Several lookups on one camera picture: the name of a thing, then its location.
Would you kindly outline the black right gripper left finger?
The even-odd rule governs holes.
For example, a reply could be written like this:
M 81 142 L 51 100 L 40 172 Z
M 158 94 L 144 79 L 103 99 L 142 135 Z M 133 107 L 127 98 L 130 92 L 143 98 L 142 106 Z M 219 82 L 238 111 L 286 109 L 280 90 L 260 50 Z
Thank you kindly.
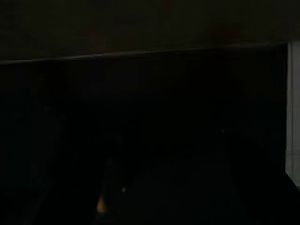
M 121 203 L 127 189 L 134 182 L 137 170 L 121 158 L 108 158 L 102 176 L 93 224 L 117 225 Z

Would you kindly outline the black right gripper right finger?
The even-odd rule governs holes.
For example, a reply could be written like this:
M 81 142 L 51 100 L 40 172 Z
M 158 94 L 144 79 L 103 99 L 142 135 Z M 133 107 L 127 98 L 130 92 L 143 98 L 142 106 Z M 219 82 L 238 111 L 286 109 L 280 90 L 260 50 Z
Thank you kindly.
M 198 132 L 188 159 L 188 214 L 193 225 L 241 225 L 246 214 L 217 131 Z

